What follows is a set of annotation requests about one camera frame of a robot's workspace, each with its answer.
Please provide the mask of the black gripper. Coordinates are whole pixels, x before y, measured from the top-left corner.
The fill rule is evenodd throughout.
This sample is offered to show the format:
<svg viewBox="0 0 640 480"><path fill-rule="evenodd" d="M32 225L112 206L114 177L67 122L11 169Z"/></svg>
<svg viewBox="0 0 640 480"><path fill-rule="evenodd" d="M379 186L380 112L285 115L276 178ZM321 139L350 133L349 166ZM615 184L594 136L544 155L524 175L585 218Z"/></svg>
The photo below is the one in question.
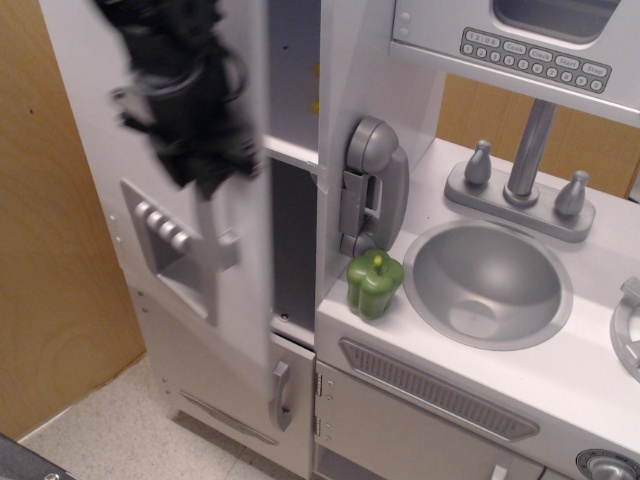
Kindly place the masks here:
<svg viewBox="0 0 640 480"><path fill-rule="evenodd" d="M230 176L256 174L251 127L234 111L247 81L242 69L137 69L111 99L122 123L147 135L171 179L181 188L196 181L210 200Z"/></svg>

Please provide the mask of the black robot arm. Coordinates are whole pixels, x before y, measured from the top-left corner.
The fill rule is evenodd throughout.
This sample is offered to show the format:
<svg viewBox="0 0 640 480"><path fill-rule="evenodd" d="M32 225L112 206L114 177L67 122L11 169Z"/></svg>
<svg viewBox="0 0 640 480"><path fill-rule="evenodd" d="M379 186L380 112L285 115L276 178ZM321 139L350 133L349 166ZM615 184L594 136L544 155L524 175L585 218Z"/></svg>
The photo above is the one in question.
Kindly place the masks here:
<svg viewBox="0 0 640 480"><path fill-rule="evenodd" d="M257 146L238 107L248 69L215 32L214 1L99 1L129 55L130 86L115 89L122 123L145 134L180 187L210 199L232 175L254 175Z"/></svg>

